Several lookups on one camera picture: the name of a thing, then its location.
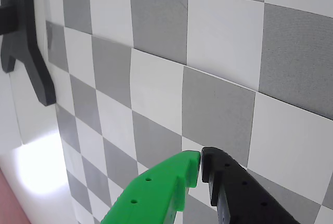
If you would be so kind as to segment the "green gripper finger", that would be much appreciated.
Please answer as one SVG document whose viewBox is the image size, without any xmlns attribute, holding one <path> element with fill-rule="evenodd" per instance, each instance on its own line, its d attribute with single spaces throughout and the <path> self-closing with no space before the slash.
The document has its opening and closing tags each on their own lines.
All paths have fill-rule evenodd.
<svg viewBox="0 0 333 224">
<path fill-rule="evenodd" d="M 123 190 L 101 223 L 173 223 L 197 186 L 200 152 L 183 151 L 148 169 Z"/>
</svg>

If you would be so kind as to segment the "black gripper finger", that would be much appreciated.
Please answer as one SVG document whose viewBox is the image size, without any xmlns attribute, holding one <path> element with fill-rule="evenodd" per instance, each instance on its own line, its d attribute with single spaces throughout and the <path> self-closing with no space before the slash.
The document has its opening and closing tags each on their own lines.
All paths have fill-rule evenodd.
<svg viewBox="0 0 333 224">
<path fill-rule="evenodd" d="M 235 159 L 215 147 L 201 151 L 202 182 L 219 223 L 298 223 Z"/>
</svg>

